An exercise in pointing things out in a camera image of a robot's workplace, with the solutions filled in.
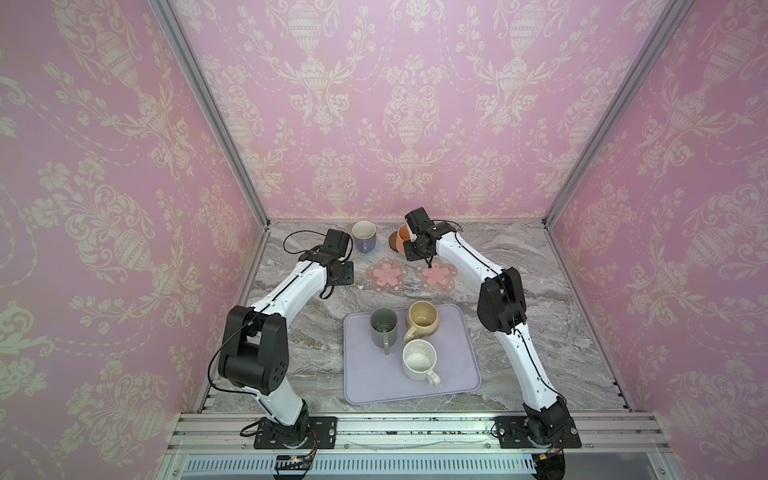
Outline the orange mug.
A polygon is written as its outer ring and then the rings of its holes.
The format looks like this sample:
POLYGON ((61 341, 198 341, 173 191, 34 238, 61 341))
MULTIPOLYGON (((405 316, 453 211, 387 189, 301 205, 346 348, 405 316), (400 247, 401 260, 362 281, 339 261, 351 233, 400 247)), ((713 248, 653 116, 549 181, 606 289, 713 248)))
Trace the orange mug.
POLYGON ((405 254, 405 243, 411 240, 411 231, 407 224, 401 225, 394 237, 394 249, 399 254, 405 254))

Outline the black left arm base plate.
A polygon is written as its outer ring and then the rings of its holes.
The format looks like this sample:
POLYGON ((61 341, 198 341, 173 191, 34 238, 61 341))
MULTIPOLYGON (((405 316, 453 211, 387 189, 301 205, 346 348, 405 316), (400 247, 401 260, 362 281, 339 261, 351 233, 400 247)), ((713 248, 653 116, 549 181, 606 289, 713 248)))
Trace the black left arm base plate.
POLYGON ((310 416, 293 426, 264 418, 257 424, 253 446, 257 450, 333 449, 337 431, 338 418, 334 416, 310 416))

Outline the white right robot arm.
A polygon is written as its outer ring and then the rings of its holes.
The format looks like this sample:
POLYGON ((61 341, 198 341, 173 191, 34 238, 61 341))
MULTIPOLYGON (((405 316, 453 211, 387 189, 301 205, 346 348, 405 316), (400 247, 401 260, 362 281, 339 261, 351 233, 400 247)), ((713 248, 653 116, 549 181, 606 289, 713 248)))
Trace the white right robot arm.
POLYGON ((439 257, 479 288, 477 317, 502 345, 521 388, 528 436, 540 447, 582 446, 565 396, 550 381, 531 338, 521 275, 478 252, 447 222, 408 225, 404 243, 409 261, 439 257))

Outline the pink flower silicone coaster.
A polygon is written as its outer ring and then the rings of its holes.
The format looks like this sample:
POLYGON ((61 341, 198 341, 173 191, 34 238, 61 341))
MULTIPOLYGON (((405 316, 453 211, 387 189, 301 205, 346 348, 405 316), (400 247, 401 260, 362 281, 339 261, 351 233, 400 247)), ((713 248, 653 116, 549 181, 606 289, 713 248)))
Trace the pink flower silicone coaster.
POLYGON ((457 268, 450 262, 435 259, 431 265, 419 265, 419 284, 426 292, 450 292, 455 288, 457 268))

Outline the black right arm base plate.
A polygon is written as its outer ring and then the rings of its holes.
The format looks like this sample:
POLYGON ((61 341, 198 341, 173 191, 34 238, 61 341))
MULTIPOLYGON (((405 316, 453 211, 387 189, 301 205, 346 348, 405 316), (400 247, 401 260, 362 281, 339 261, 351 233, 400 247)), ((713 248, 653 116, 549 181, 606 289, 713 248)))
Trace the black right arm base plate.
POLYGON ((563 425, 546 427, 542 420, 526 416, 499 416, 491 434, 502 449, 579 449, 582 441, 573 418, 563 425))

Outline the brown wooden round coaster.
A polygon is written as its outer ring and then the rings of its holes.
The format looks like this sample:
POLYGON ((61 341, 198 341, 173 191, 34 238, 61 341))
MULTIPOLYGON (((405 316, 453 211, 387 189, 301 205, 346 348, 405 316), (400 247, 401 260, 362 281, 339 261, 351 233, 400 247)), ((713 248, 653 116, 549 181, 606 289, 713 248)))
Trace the brown wooden round coaster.
POLYGON ((389 246, 392 250, 404 254, 403 240, 398 232, 393 232, 389 237, 389 246))

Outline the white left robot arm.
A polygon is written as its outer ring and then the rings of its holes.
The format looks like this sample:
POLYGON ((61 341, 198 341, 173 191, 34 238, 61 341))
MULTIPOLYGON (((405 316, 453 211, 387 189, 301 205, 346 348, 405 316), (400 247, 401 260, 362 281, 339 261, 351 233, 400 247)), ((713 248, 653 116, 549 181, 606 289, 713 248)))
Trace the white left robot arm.
POLYGON ((214 360, 218 375, 236 393, 255 397, 266 412, 255 423, 256 448, 300 448, 313 437, 307 403, 286 379, 288 329, 312 297, 327 298, 334 287, 353 283, 353 261, 325 252, 306 252, 263 299, 229 311, 214 360))

